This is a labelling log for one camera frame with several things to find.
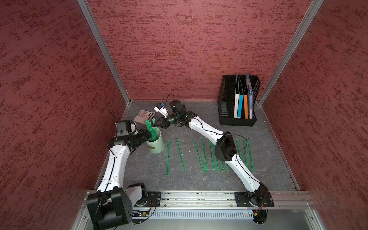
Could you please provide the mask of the pale green storage cup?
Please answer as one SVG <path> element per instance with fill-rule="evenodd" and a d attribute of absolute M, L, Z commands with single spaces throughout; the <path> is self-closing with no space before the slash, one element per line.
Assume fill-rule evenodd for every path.
<path fill-rule="evenodd" d="M 164 150 L 165 144 L 160 129 L 157 127 L 153 127 L 153 129 L 157 139 L 155 141 L 146 141 L 146 145 L 151 153 L 158 154 Z"/>

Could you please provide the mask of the green straw twelfth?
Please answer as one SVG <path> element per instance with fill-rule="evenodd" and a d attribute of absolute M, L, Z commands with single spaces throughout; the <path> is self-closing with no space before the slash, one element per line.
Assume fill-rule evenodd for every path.
<path fill-rule="evenodd" d="M 176 138 L 176 143 L 177 143 L 177 147 L 178 147 L 178 152 L 179 152 L 179 157 L 180 157 L 180 161 L 181 161 L 181 166 L 182 166 L 183 172 L 185 172 L 186 171 L 186 167 L 185 167 L 185 163 L 184 163 L 184 160 L 183 160 L 183 154 L 182 154 L 182 151 L 181 151 L 180 142 L 179 142 L 179 139 L 178 138 Z"/>

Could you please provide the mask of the green straw thirteenth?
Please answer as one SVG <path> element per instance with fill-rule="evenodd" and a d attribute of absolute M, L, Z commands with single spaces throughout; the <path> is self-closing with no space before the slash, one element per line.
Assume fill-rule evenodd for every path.
<path fill-rule="evenodd" d="M 201 156 L 200 156 L 200 153 L 199 153 L 199 149 L 198 149 L 198 145 L 197 145 L 197 142 L 196 140 L 194 139 L 194 145 L 195 145 L 195 150 L 196 150 L 196 153 L 197 153 L 197 156 L 198 156 L 198 159 L 199 159 L 199 163 L 200 163 L 200 167 L 201 167 L 201 170 L 202 172 L 205 171 L 204 169 L 204 166 L 203 166 L 203 163 L 202 163 L 202 159 L 201 159 Z"/>

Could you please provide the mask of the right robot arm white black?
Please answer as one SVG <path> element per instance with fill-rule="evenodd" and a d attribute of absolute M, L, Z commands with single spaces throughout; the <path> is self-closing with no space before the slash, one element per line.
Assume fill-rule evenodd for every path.
<path fill-rule="evenodd" d="M 250 205 L 260 208 L 274 206 L 273 198 L 267 187 L 256 179 L 241 160 L 229 131 L 223 132 L 212 127 L 191 111 L 184 113 L 181 117 L 178 113 L 161 117 L 153 125 L 163 129 L 167 129 L 170 125 L 186 126 L 207 138 L 215 145 L 216 158 L 233 169 L 243 183 L 250 198 Z"/>

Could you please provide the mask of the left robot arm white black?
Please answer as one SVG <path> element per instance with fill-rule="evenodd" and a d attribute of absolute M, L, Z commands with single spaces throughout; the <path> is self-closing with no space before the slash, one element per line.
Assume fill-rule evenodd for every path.
<path fill-rule="evenodd" d="M 107 230 L 129 224 L 133 217 L 133 207 L 137 202 L 145 202 L 147 190 L 143 183 L 123 188 L 126 162 L 131 153 L 148 141 L 151 134 L 137 130 L 134 121 L 116 122 L 116 136 L 107 145 L 109 160 L 102 181 L 94 194 L 88 195 L 86 205 L 93 228 Z"/>

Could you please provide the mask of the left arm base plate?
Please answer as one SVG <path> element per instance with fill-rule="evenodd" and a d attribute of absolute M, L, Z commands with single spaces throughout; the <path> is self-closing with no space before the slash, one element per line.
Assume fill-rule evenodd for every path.
<path fill-rule="evenodd" d="M 144 207 L 159 207 L 161 204 L 161 196 L 162 193 L 159 191 L 148 191 L 147 192 L 148 199 L 146 203 L 143 205 Z"/>

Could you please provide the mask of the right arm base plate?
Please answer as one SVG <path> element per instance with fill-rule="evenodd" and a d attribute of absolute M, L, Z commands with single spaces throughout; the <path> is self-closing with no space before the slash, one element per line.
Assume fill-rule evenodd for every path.
<path fill-rule="evenodd" d="M 265 195 L 256 195 L 248 192 L 235 192 L 235 202 L 237 207 L 248 208 L 273 208 L 275 206 L 271 194 L 268 192 Z"/>

